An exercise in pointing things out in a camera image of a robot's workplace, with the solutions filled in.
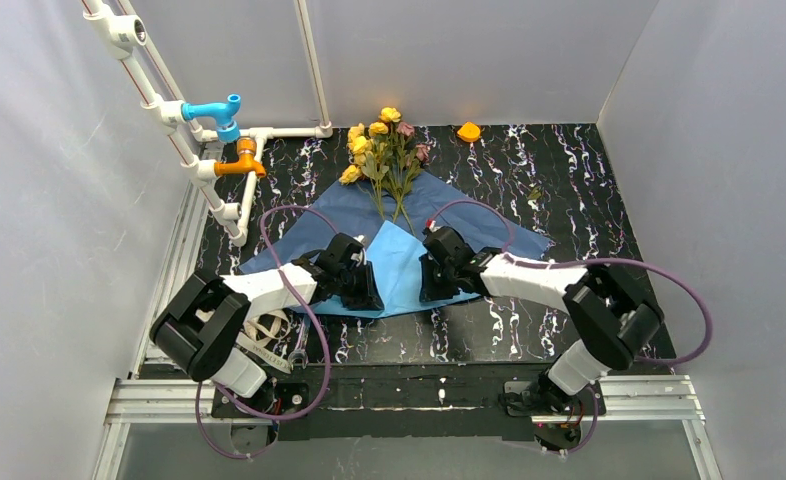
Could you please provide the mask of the blue wrapping paper sheet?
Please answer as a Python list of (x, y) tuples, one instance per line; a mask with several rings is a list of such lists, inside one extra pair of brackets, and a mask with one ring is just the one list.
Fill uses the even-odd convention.
[[(384, 318), (440, 308), (453, 303), (478, 298), (477, 294), (459, 293), (448, 300), (421, 302), (421, 266), (419, 257), (426, 253), (422, 246), (424, 227), (430, 216), (442, 206), (454, 200), (471, 198), (460, 190), (438, 179), (422, 173), (413, 183), (413, 190), (406, 195), (403, 206), (409, 214), (412, 234), (406, 220), (401, 216), (396, 222), (384, 220), (367, 193), (355, 185), (335, 182), (313, 204), (338, 228), (350, 236), (364, 235), (369, 241), (368, 260), (372, 262), (374, 275), (384, 310), (346, 309), (339, 298), (333, 297), (312, 305), (317, 315), (345, 315), (362, 318)], [(442, 212), (437, 220), (457, 230), (464, 240), (476, 251), (483, 247), (501, 247), (508, 239), (508, 232), (494, 214), (471, 204), (458, 204)], [(552, 242), (534, 231), (509, 220), (514, 241), (509, 251), (515, 255), (540, 259), (551, 247)], [(313, 214), (304, 212), (283, 236), (273, 243), (279, 258), (287, 263), (301, 254), (326, 247), (333, 236), (332, 229)], [(275, 268), (272, 255), (266, 248), (247, 260), (239, 269), (243, 274)]]

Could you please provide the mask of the brown pink fake flower bunch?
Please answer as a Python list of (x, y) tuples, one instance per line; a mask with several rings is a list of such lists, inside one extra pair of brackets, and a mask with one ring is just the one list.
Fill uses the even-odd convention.
[(395, 124), (395, 129), (390, 136), (393, 145), (390, 171), (392, 191), (390, 195), (396, 202), (393, 219), (402, 216), (411, 233), (414, 233), (415, 229), (404, 200), (412, 192), (413, 182), (429, 162), (430, 153), (430, 146), (417, 141), (415, 134), (414, 126), (400, 121)]

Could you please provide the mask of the yellow fake flower bunch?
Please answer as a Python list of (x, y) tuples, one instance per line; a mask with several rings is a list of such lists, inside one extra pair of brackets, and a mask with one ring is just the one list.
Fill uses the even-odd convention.
[(377, 213), (384, 218), (383, 197), (389, 180), (392, 156), (397, 141), (397, 128), (402, 114), (396, 107), (383, 107), (377, 119), (365, 125), (357, 123), (347, 130), (349, 165), (338, 178), (340, 185), (357, 185), (374, 204)]

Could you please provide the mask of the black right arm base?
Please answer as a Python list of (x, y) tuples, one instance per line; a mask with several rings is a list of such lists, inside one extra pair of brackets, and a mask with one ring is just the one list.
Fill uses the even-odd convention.
[(600, 416), (606, 412), (598, 382), (578, 393), (566, 394), (545, 374), (532, 382), (506, 382), (498, 403), (508, 416), (533, 422), (535, 441), (542, 452), (563, 457), (591, 440)]

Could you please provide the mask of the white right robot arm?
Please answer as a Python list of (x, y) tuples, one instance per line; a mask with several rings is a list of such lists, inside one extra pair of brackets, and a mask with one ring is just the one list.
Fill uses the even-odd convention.
[(560, 268), (484, 247), (475, 251), (455, 229), (428, 227), (420, 258), (424, 301), (458, 293), (515, 298), (566, 313), (579, 336), (520, 393), (523, 403), (566, 402), (612, 371), (632, 366), (664, 315), (634, 278), (615, 264)]

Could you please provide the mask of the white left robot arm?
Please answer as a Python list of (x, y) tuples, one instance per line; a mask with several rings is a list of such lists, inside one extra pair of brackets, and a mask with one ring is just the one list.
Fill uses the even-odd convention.
[(266, 375), (237, 346), (245, 321), (331, 297), (349, 310), (384, 307), (362, 243), (344, 233), (280, 268), (231, 277), (196, 271), (157, 316), (149, 337), (192, 380), (212, 380), (250, 398)]

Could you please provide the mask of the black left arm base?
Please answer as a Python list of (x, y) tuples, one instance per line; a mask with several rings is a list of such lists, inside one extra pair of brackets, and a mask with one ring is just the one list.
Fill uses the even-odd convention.
[[(236, 398), (248, 408), (271, 415), (288, 415), (304, 409), (312, 394), (306, 383), (270, 379), (251, 398), (239, 395)], [(238, 410), (218, 391), (214, 394), (211, 416), (229, 423), (229, 439), (237, 453), (256, 453), (278, 440), (279, 422), (253, 417)]]

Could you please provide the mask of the silver open-end wrench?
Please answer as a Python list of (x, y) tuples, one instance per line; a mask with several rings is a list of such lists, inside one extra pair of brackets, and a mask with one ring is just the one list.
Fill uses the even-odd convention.
[(304, 369), (308, 365), (308, 355), (306, 352), (311, 321), (305, 317), (297, 329), (295, 343), (287, 356), (287, 361), (292, 367)]

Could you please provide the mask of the cream printed ribbon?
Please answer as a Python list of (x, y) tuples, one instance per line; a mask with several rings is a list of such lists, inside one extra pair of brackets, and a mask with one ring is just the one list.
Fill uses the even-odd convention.
[(283, 310), (248, 317), (241, 327), (236, 344), (277, 371), (289, 374), (291, 364), (273, 348), (292, 331), (290, 320)]

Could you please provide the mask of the orange plastic piece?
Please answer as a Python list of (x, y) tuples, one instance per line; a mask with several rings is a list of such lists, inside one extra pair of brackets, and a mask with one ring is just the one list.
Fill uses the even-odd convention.
[(457, 130), (456, 136), (463, 142), (474, 143), (481, 139), (482, 130), (478, 125), (466, 122)]

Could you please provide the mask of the orange plastic tap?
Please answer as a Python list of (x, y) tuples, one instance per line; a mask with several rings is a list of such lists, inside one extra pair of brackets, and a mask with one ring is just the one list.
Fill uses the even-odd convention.
[(214, 173), (217, 177), (226, 175), (253, 174), (256, 178), (267, 175), (266, 168), (260, 161), (258, 142), (250, 137), (240, 137), (236, 143), (237, 160), (234, 162), (217, 162)]

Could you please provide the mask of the blue plastic tap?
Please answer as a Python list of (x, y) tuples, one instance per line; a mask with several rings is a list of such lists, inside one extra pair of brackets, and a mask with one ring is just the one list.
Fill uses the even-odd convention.
[(241, 137), (241, 129), (234, 119), (241, 108), (241, 103), (242, 98), (236, 93), (228, 95), (224, 102), (206, 104), (184, 102), (181, 106), (181, 114), (186, 122), (203, 117), (211, 118), (216, 126), (218, 140), (223, 143), (233, 143)]

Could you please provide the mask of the aluminium extrusion frame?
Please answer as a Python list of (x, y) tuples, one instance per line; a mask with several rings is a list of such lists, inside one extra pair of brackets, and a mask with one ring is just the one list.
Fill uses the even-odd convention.
[[(603, 141), (590, 125), (490, 129), (468, 145), (429, 128), (431, 172), (552, 240), (561, 260), (638, 258)], [(543, 196), (527, 200), (533, 187)], [(98, 479), (702, 479), (715, 472), (690, 380), (634, 366), (606, 379), (606, 412), (568, 458), (541, 454), (527, 418), (496, 398), (532, 377), (576, 333), (564, 314), (519, 300), (426, 313), (323, 321), (334, 358), (329, 393), (282, 424), (279, 441), (237, 453), (215, 391), (182, 378), (150, 349), (113, 395)]]

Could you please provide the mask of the white pvc pipe frame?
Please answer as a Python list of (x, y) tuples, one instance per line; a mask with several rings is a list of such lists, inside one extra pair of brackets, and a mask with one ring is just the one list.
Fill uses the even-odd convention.
[[(258, 142), (261, 163), (266, 145), (271, 140), (327, 139), (333, 134), (307, 3), (296, 1), (294, 5), (321, 119), (314, 127), (242, 129), (236, 121), (237, 113), (234, 119), (241, 129), (241, 137), (250, 137)], [(213, 168), (222, 161), (203, 160), (193, 152), (190, 142), (179, 131), (181, 128), (188, 129), (192, 138), (200, 144), (218, 141), (224, 145), (235, 145), (236, 142), (219, 141), (215, 123), (209, 117), (192, 122), (183, 119), (181, 106), (187, 101), (131, 2), (107, 4), (104, 1), (83, 1), (81, 7), (84, 20), (93, 27), (109, 55), (131, 80), (141, 100), (140, 106), (157, 123), (179, 155), (181, 168), (190, 184), (203, 195), (211, 216), (233, 245), (244, 246), (249, 237), (253, 197), (262, 178), (253, 174), (217, 177)]]

